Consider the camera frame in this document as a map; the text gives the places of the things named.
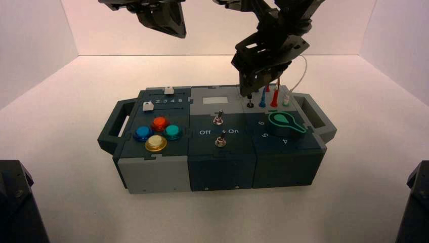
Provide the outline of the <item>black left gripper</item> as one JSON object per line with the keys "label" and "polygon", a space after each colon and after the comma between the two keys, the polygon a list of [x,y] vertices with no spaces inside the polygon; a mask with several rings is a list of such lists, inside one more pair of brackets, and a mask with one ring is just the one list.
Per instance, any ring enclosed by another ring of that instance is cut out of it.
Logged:
{"label": "black left gripper", "polygon": [[186,37],[186,25],[181,3],[184,1],[138,1],[138,0],[98,0],[113,11],[126,8],[131,13],[138,13],[142,7],[160,7],[169,4],[169,11],[148,11],[137,14],[139,22],[152,30],[156,30],[177,38]]}

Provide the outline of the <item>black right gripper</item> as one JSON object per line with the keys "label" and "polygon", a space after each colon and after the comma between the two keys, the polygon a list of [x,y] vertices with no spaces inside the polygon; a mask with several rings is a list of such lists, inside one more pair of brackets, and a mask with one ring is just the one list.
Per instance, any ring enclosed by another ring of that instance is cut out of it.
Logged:
{"label": "black right gripper", "polygon": [[258,72],[266,68],[290,63],[309,48],[309,43],[301,36],[289,35],[280,39],[280,46],[273,47],[273,41],[279,34],[264,39],[260,33],[254,33],[239,42],[231,64],[240,71],[240,95],[249,96],[258,92],[270,82],[270,74],[259,73],[254,79],[245,72]]}

